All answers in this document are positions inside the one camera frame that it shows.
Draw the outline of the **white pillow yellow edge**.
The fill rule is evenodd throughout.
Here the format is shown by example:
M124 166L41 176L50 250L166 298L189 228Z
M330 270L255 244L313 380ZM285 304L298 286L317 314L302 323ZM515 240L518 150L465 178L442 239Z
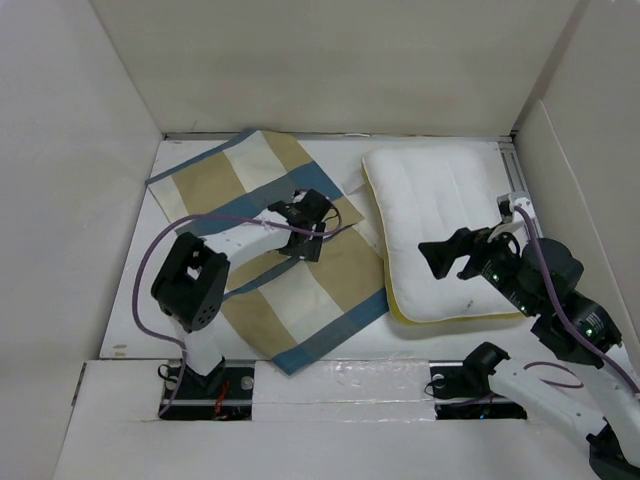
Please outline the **white pillow yellow edge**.
M385 286L391 314L409 324L469 318L516 318L517 310L486 281L435 279L418 250L500 220L499 196L509 178L494 142L379 148L362 158L386 254Z

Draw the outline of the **plaid beige blue pillowcase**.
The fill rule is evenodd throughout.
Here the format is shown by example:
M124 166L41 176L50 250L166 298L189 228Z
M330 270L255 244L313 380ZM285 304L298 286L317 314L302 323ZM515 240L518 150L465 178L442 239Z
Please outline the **plaid beige blue pillowcase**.
M193 367L204 366L207 333L229 355L230 343L219 331L223 322L292 375L388 312L378 234L294 136L245 130L153 175L147 186L168 221L197 217L180 233L203 237L209 248L225 254L242 239L217 234L275 202L290 201L299 190L314 189L338 209L328 227L343 230L323 241L318 261L269 251L230 271L220 314L187 337Z

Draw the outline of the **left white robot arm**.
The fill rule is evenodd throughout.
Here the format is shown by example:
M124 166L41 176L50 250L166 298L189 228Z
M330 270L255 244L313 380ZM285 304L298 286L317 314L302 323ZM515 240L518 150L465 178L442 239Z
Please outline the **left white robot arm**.
M319 260L326 217L336 210L320 192L296 191L290 202L277 201L254 218L221 215L234 225L206 239L189 231L174 241L152 287L151 296L174 324L185 356L184 378L201 396L223 384L225 359L213 337L227 281L232 272L275 251L298 260Z

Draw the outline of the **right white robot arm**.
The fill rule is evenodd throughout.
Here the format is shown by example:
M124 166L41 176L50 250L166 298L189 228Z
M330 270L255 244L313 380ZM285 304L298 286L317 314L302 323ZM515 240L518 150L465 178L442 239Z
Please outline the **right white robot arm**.
M516 309L534 318L537 340L593 398L583 407L529 373L501 347L484 342L458 367L458 379L479 397L500 396L546 421L587 454L600 479L639 476L639 385L609 356L622 335L606 309L576 289L584 267L562 243L534 236L520 246L501 227L457 230L418 249L436 279L461 257L461 280L486 280Z

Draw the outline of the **aluminium rail right side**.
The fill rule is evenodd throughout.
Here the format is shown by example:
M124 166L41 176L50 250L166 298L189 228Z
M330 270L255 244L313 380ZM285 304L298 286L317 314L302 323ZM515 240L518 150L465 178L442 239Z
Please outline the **aluminium rail right side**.
M533 202L529 192L523 170L520 166L516 147L511 139L501 139L498 142L499 152L501 154L505 171L509 180L511 191L515 193L523 193L530 202Z

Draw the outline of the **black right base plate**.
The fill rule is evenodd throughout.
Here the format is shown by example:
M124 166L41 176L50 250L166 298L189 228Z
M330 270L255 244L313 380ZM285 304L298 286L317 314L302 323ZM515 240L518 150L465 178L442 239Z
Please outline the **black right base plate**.
M429 363L430 380L423 392L434 402L437 420L526 420L523 407L500 395L474 386L461 362Z

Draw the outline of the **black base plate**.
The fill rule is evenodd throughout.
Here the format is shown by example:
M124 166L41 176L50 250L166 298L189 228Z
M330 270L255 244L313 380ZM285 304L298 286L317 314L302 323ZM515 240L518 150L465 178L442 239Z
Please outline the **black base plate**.
M177 385L179 364L161 364L159 418L166 421L248 421L252 417L255 363L225 361L208 376L189 367Z
M437 420L526 420L523 407L500 395L474 386L461 362L429 363L430 380L423 392L434 402Z

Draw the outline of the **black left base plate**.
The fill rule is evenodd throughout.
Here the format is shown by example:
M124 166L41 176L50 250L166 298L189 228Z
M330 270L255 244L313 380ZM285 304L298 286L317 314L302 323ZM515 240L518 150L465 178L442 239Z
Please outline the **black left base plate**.
M225 361L208 376L189 367L177 385L179 364L161 364L159 418L166 421L248 421L252 417L255 363Z

